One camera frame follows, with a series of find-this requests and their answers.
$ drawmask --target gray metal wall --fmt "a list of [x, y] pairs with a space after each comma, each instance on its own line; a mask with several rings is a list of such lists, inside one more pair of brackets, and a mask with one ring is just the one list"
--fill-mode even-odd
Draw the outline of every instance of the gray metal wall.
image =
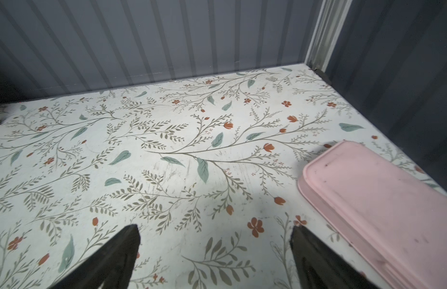
[[0, 0], [0, 72], [32, 99], [303, 62], [320, 3]]
[[355, 0], [326, 74], [447, 190], [447, 0]]

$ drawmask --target orange flower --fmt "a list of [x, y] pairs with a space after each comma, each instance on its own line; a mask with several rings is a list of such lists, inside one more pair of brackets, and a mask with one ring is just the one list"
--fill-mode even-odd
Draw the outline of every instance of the orange flower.
[[37, 264], [39, 264], [39, 266], [41, 266], [43, 263], [45, 263], [46, 261], [47, 261], [47, 259], [50, 257], [50, 254], [49, 253], [47, 253], [47, 255], [45, 255], [44, 257], [42, 257], [40, 260], [39, 260], [39, 263], [37, 263]]
[[273, 198], [273, 200], [275, 201], [275, 204], [283, 206], [283, 204], [286, 202], [282, 197], [276, 197]]
[[49, 158], [44, 165], [50, 165], [51, 162], [53, 162], [55, 160], [55, 158]]
[[16, 250], [18, 248], [18, 243], [23, 240], [23, 237], [16, 237], [13, 241], [8, 244], [7, 250]]
[[301, 225], [307, 225], [307, 221], [306, 220], [301, 220], [301, 216], [296, 216], [297, 220], [294, 220], [294, 225], [295, 226], [301, 226]]
[[264, 232], [264, 228], [262, 228], [262, 220], [257, 220], [256, 218], [252, 218], [251, 222], [248, 222], [248, 228], [252, 229], [253, 236], [258, 238], [259, 233]]
[[231, 205], [228, 205], [226, 208], [227, 213], [231, 216], [231, 214], [235, 211]]
[[264, 145], [264, 149], [265, 149], [267, 152], [271, 153], [272, 150], [275, 149], [275, 147], [274, 147], [273, 144], [271, 144], [271, 143], [266, 143], [266, 144]]
[[425, 173], [425, 172], [423, 171], [423, 169], [420, 168], [420, 167], [417, 166], [417, 165], [414, 165], [414, 169], [415, 169], [416, 171], [420, 172], [420, 173]]

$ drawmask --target pink lid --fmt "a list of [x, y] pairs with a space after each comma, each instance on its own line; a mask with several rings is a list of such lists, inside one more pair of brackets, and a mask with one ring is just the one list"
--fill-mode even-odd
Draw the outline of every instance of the pink lid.
[[447, 198], [356, 142], [303, 170], [301, 193], [394, 288], [447, 288]]

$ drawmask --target black object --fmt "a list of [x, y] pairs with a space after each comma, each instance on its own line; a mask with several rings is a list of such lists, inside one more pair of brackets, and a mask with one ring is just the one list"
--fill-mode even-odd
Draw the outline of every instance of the black object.
[[306, 227], [294, 227], [291, 249], [303, 289], [377, 289]]
[[137, 258], [137, 225], [125, 226], [71, 274], [49, 289], [125, 289]]

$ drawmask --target floor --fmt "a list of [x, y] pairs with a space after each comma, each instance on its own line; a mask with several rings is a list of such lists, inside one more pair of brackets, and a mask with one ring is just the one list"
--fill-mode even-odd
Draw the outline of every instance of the floor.
[[303, 64], [0, 105], [0, 119], [0, 288], [47, 288], [131, 223], [130, 288], [299, 288], [293, 226], [388, 288], [296, 178], [346, 139], [444, 193]]

